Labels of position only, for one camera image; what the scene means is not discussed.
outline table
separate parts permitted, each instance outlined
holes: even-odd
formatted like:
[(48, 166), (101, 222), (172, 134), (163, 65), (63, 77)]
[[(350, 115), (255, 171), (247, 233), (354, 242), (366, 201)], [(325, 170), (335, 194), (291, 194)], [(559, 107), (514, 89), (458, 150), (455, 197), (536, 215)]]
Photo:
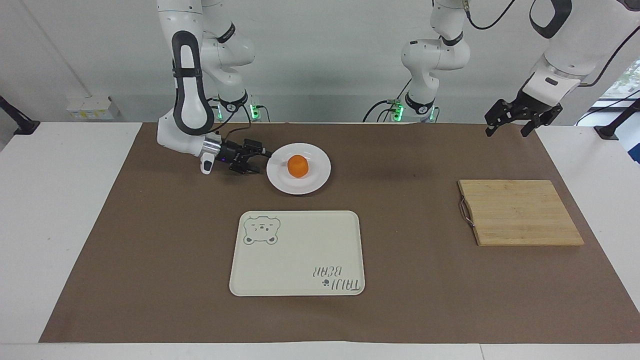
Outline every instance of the table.
[[(295, 358), (636, 359), (640, 345), (36, 344), (139, 124), (43, 123), (0, 152), (0, 354), (51, 359)], [(625, 285), (640, 304), (640, 168), (590, 128), (538, 134)], [(607, 191), (598, 191), (606, 186)]]

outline green light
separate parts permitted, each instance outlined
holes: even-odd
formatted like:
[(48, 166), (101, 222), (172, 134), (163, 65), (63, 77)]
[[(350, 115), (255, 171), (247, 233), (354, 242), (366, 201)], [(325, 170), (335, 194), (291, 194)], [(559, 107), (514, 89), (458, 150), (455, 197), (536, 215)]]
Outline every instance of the green light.
[(402, 121), (402, 114), (404, 113), (404, 106), (398, 105), (396, 108), (396, 113), (393, 116), (393, 120), (396, 122)]
[(251, 109), (251, 116), (254, 120), (260, 117), (260, 111), (253, 104), (249, 104), (249, 109)]

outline wooden cutting board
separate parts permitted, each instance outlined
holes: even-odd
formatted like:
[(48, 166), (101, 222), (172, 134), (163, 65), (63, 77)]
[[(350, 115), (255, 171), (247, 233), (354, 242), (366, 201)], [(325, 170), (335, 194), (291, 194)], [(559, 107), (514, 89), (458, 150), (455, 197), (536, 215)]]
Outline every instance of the wooden cutting board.
[(547, 180), (459, 180), (480, 246), (584, 245)]

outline black stand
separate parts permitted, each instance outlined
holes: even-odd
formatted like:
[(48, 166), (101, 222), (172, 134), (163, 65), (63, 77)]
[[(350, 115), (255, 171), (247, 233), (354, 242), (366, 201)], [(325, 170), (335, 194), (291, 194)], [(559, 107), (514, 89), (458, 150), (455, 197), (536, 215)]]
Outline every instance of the black stand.
[(14, 135), (31, 135), (38, 125), (39, 121), (31, 120), (27, 115), (9, 104), (4, 97), (0, 96), (0, 108), (4, 110), (18, 124), (18, 129), (13, 132)]
[(640, 98), (636, 99), (636, 101), (623, 111), (620, 116), (616, 117), (616, 120), (613, 120), (611, 124), (607, 126), (595, 126), (594, 129), (603, 140), (618, 140), (616, 136), (618, 126), (622, 125), (631, 115), (638, 111), (640, 111)]

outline orange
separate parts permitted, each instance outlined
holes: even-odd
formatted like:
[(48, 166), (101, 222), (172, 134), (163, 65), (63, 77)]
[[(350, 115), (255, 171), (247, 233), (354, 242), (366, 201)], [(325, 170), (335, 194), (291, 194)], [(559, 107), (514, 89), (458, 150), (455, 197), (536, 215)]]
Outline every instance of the orange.
[(302, 155), (294, 155), (287, 162), (287, 169), (293, 177), (301, 178), (309, 172), (309, 162)]

